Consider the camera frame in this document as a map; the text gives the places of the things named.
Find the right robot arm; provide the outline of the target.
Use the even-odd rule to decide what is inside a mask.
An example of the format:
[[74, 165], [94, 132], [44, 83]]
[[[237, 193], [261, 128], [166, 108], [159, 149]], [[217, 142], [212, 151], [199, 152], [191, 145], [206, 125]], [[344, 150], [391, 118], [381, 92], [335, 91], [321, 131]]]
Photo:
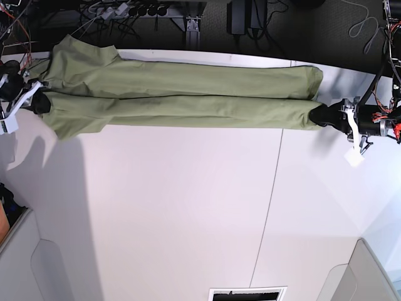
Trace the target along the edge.
[[1, 60], [1, 107], [2, 119], [21, 108], [43, 116], [51, 111], [51, 102], [44, 94], [49, 83], [44, 73], [49, 67], [49, 58], [34, 60], [33, 40], [28, 25], [28, 14], [33, 1], [1, 1], [1, 50], [8, 41], [15, 42], [22, 50], [18, 60]]

